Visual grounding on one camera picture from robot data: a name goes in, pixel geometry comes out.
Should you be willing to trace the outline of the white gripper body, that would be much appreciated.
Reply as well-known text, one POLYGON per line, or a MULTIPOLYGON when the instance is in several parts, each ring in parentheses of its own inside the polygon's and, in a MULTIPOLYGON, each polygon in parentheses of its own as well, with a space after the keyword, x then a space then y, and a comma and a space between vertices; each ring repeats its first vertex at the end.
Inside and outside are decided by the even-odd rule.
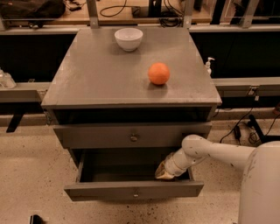
POLYGON ((183 149, 168 155, 164 161, 165 171, 172 177, 181 176, 194 163, 194 157, 187 155, 183 149))

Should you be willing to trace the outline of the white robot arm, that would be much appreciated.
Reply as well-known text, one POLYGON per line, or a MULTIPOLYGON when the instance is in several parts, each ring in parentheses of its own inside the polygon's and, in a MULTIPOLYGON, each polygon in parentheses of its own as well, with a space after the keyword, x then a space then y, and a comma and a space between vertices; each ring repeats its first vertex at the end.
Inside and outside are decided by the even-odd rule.
POLYGON ((189 135, 160 163, 155 178, 173 179, 206 158, 242 170, 238 224, 280 224, 279 141, 249 147, 189 135))

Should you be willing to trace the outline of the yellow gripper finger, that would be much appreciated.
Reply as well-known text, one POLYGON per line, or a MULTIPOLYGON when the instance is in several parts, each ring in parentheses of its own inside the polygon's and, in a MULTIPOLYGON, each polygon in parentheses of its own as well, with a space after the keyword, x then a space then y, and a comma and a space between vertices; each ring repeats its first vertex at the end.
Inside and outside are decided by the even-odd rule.
POLYGON ((156 179, 165 179, 165 180, 170 180, 173 179, 174 176, 169 174, 169 173, 158 173, 155 175, 156 179))
POLYGON ((165 169, 165 161, 162 161, 155 172, 156 175, 165 175, 166 169, 165 169))

